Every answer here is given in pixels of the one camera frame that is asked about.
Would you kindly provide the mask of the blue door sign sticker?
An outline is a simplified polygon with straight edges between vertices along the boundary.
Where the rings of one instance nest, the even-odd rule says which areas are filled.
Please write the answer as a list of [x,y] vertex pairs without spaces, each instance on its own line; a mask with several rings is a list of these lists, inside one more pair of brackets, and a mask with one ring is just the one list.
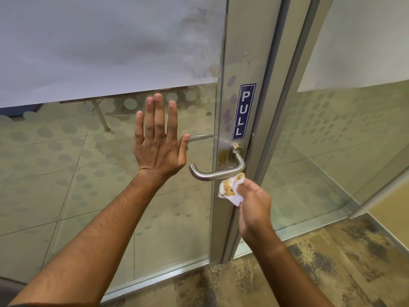
[[232,141],[243,139],[245,137],[255,89],[256,83],[243,84],[240,86],[233,125]]

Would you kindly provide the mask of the dotted glass side panel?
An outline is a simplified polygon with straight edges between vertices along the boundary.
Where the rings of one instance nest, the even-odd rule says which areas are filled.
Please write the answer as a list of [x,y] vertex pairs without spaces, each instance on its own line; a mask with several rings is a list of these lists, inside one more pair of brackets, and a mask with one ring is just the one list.
[[409,203],[387,203],[409,186],[409,80],[299,92],[320,30],[310,31],[299,84],[259,184],[272,196],[271,224],[286,241],[369,216],[409,253]]

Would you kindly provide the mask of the person's right forearm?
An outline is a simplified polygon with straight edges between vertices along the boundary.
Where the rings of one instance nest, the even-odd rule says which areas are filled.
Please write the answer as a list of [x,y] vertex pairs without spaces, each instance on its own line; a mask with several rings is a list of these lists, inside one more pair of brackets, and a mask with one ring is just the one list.
[[249,245],[280,307],[334,307],[272,228],[247,233]]

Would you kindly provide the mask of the person's left hand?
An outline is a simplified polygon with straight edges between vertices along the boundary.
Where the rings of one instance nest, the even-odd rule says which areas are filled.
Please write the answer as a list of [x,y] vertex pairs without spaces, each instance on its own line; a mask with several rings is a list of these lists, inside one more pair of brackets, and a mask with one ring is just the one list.
[[134,144],[134,155],[138,163],[138,176],[150,185],[163,185],[182,168],[177,168],[178,118],[174,101],[168,103],[168,120],[165,121],[165,136],[155,136],[154,96],[146,99],[144,114],[144,141]]

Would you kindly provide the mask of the person's left forearm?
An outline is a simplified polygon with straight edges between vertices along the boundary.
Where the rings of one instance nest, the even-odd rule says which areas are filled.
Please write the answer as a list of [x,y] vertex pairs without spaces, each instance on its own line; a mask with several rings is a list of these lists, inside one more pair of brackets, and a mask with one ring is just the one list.
[[7,307],[98,307],[138,222],[171,175],[140,170]]

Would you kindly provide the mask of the large white paper sheet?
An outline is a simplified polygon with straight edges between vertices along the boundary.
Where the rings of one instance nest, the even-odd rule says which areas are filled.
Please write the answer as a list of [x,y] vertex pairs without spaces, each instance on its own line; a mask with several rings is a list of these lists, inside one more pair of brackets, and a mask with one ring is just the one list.
[[217,82],[227,0],[0,0],[0,108]]

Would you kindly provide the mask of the stained white paper tissue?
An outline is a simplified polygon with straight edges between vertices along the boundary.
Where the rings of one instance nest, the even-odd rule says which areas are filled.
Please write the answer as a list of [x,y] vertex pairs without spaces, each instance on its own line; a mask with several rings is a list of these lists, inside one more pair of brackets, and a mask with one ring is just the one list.
[[233,205],[239,207],[243,202],[243,196],[238,194],[237,187],[242,185],[245,181],[245,174],[243,172],[223,180],[219,185],[217,196],[230,201]]

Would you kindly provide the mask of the aluminium door frame post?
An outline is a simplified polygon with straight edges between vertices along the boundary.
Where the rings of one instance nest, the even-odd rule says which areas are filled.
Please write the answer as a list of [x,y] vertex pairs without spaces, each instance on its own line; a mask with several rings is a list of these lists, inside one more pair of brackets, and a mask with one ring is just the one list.
[[[217,86],[213,171],[240,144],[248,179],[261,184],[296,92],[296,72],[312,29],[320,30],[333,0],[227,0],[222,70]],[[243,139],[232,141],[238,94],[256,83]]]

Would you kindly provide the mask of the aluminium framed glass door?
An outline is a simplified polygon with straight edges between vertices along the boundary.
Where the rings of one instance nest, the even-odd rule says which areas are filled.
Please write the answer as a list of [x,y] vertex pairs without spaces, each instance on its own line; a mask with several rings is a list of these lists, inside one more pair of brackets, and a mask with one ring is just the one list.
[[186,165],[125,235],[103,300],[225,260],[282,0],[0,0],[0,305],[138,183],[163,98]]

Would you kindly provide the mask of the table with metal leg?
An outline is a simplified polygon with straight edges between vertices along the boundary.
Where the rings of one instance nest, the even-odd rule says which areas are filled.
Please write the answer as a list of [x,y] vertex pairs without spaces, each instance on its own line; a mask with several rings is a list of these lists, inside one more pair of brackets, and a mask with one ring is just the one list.
[[164,90],[150,90],[142,92],[133,92],[125,94],[116,94],[112,96],[106,96],[104,98],[85,98],[77,100],[60,101],[62,105],[71,103],[81,103],[84,109],[80,109],[79,114],[93,114],[96,115],[101,125],[106,132],[109,132],[116,122],[109,122],[108,118],[117,118],[124,120],[132,114],[135,114],[138,110],[144,111],[145,101],[149,96],[153,96],[155,93],[161,93],[164,100],[168,94],[174,93],[176,96],[171,96],[171,100],[177,102],[179,99],[183,99],[187,91],[193,89],[193,86],[174,87]]

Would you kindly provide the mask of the person's right hand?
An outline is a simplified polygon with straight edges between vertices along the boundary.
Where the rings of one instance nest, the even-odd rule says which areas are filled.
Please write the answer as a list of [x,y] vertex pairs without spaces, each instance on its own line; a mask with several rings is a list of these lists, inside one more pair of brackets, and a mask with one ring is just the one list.
[[259,192],[260,201],[243,201],[239,207],[239,232],[250,248],[269,241],[274,233],[270,221],[272,197],[262,188]]

